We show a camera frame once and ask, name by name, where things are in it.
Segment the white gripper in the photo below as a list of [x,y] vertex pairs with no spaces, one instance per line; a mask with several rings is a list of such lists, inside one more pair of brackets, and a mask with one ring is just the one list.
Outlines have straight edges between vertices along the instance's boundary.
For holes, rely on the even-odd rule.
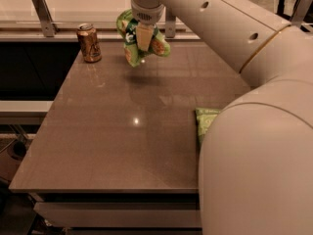
[[159,4],[156,7],[146,8],[131,1],[131,9],[134,19],[139,22],[136,27],[137,46],[142,51],[148,51],[154,35],[153,24],[160,20],[164,6]]

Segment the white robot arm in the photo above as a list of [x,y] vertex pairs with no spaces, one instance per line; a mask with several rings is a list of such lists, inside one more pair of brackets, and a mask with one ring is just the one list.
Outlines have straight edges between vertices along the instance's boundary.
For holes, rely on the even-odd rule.
[[312,39],[249,0],[132,0],[165,7],[251,91],[201,144],[203,235],[313,235]]

